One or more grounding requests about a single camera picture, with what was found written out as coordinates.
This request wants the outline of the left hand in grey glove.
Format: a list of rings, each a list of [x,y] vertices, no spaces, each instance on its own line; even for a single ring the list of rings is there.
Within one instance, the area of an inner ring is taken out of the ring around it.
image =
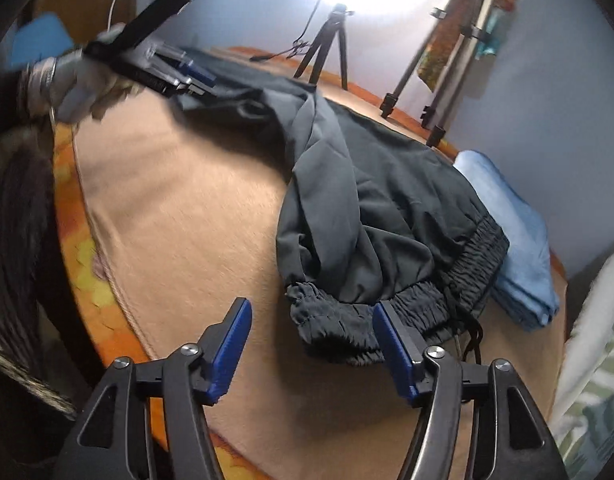
[[[78,49],[27,67],[18,94],[29,118],[52,114],[57,122],[77,125],[88,117],[101,120],[111,107],[142,91],[139,84]]]

